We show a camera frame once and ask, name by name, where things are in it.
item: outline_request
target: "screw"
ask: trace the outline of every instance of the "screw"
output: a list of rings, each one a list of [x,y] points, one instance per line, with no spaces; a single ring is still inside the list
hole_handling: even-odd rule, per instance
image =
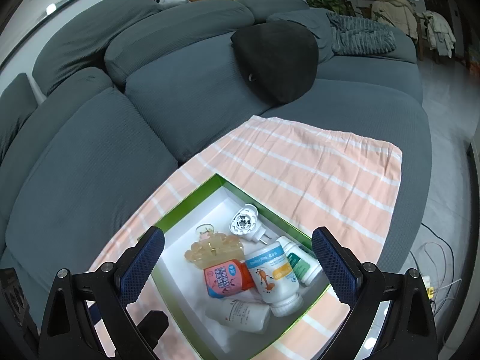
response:
[[[113,269],[113,263],[112,262],[104,262],[102,264],[102,271],[103,272],[110,272]]]
[[[414,279],[420,277],[420,273],[419,273],[415,268],[409,269],[409,274],[410,274],[410,276],[412,276],[412,278],[414,278]]]
[[[57,273],[57,276],[60,279],[63,279],[66,275],[68,275],[68,271],[66,269],[60,269]]]
[[[371,273],[371,272],[375,272],[375,269],[377,269],[377,267],[372,262],[365,262],[363,264],[363,269]]]

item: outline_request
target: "floor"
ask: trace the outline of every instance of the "floor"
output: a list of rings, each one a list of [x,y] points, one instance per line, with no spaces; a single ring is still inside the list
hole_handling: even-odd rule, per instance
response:
[[[430,123],[432,151],[430,190],[423,223],[452,247],[455,276],[452,278],[450,250],[425,227],[420,227],[411,251],[422,275],[429,275],[431,285],[437,289],[460,278],[465,259],[471,213],[466,151],[480,119],[480,79],[469,76],[465,67],[453,60],[435,64],[425,59],[418,61],[418,68],[423,82],[423,108]],[[442,250],[445,252],[446,268]],[[400,273],[405,273],[411,267],[415,267],[415,262],[409,255]],[[452,285],[448,298],[455,297],[459,285],[459,282]],[[434,298],[436,309],[440,309],[435,316],[439,340],[443,340],[451,313],[452,300],[444,300],[447,291],[448,288],[440,290]],[[378,337],[384,310],[388,306],[388,302],[384,303],[357,359],[363,359],[371,352],[374,340],[367,340]]]

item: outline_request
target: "orange label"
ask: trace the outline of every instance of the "orange label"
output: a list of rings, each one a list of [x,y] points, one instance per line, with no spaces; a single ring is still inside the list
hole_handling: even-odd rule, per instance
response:
[[[284,276],[287,276],[291,271],[292,271],[292,266],[290,265],[289,262],[287,262],[286,264],[282,265],[280,268],[277,268],[273,271],[272,273],[273,279],[279,280]]]

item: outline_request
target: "cardboard box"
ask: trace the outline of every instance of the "cardboard box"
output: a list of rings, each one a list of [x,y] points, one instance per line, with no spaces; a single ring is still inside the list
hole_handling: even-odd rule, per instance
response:
[[[272,242],[285,235],[311,250],[310,237],[218,174],[199,186],[155,224],[165,232],[165,249],[152,277],[179,328],[204,360],[253,358],[291,329],[329,286],[323,272],[310,287],[301,285],[303,307],[286,317],[277,318],[272,315],[264,334],[239,332],[208,319],[205,316],[206,303],[213,299],[207,294],[203,271],[188,262],[184,254],[193,242],[198,241],[196,227],[210,223],[215,232],[229,234],[230,221],[246,203],[257,207],[259,218],[268,228],[266,234],[272,238]],[[242,243],[245,254],[265,246],[243,239]],[[262,301],[256,289],[241,292],[231,298],[248,302]]]

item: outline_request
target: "white plastic bottle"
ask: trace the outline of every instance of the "white plastic bottle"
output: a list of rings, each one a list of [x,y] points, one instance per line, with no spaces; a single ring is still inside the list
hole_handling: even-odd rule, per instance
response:
[[[212,299],[207,304],[205,315],[221,325],[261,334],[270,320],[270,306],[237,299]]]
[[[280,242],[248,254],[245,263],[263,301],[270,303],[275,316],[293,314],[302,306],[303,298],[297,293],[299,281]]]
[[[297,279],[304,285],[309,286],[322,271],[322,266],[318,260],[309,254],[310,251],[307,251],[308,249],[305,248],[304,250],[304,246],[299,246],[285,236],[280,237],[277,241],[282,245]]]

